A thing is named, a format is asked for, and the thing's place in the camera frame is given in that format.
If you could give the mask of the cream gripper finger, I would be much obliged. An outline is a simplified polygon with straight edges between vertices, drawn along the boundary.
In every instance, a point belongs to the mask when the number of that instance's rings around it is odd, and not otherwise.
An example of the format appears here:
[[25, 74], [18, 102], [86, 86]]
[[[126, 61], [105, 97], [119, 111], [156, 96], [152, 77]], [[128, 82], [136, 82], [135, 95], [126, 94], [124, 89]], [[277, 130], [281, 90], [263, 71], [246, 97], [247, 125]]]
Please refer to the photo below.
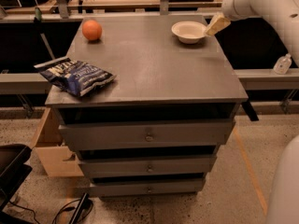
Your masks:
[[231, 24], [231, 21], [222, 13], [217, 13], [213, 16], [210, 23], [205, 29], [206, 35], [215, 35]]

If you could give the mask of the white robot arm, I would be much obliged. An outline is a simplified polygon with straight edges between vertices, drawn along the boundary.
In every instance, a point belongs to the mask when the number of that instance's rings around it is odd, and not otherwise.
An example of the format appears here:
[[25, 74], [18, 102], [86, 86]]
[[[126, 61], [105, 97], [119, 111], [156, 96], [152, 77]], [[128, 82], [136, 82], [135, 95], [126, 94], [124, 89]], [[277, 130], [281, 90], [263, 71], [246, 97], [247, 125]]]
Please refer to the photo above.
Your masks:
[[[222, 0], [206, 34], [214, 35], [231, 21], [261, 17], [277, 32], [299, 64], [299, 0]], [[299, 224], [299, 136], [284, 148], [270, 193], [265, 224]]]

